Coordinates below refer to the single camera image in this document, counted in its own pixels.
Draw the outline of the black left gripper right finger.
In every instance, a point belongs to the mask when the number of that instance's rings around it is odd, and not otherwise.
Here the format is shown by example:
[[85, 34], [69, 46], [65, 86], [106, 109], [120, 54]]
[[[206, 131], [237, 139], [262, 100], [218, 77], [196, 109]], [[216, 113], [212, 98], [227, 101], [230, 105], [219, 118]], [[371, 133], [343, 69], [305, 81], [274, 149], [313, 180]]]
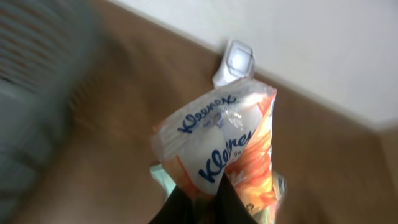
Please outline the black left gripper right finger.
[[215, 223], [257, 224], [246, 210], [226, 174], [223, 174], [215, 198]]

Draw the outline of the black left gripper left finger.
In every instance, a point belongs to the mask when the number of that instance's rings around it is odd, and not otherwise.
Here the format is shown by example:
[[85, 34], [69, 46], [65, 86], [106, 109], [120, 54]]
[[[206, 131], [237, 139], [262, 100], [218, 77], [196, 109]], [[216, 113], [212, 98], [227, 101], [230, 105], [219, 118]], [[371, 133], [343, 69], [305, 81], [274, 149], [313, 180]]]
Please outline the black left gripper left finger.
[[175, 187], [158, 214], [149, 224], [194, 224], [192, 201]]

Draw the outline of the light teal wipes packet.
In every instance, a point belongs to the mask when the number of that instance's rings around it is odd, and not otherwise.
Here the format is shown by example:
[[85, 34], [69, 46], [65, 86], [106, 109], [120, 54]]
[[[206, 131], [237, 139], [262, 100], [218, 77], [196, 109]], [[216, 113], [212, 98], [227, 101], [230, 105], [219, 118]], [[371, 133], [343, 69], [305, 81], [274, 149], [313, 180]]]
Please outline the light teal wipes packet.
[[[150, 167], [150, 173], [152, 178], [162, 186], [164, 190], [164, 202], [166, 202], [176, 186], [175, 182], [171, 179], [168, 173], [166, 173], [161, 164]], [[272, 173], [272, 189], [274, 190], [276, 201], [272, 202], [264, 210], [256, 212], [253, 216], [255, 221], [260, 224], [275, 223], [277, 210], [287, 191], [286, 180], [276, 172]]]

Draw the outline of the orange tissue pack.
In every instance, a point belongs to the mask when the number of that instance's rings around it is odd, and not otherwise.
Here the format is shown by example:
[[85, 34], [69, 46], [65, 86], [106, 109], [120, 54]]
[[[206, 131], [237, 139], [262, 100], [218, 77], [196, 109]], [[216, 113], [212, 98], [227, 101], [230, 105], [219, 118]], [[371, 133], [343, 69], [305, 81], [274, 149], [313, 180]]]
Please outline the orange tissue pack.
[[168, 175], [193, 200], [209, 200], [227, 175], [251, 215], [276, 201], [272, 112], [277, 91], [243, 78], [180, 108], [154, 129], [151, 145]]

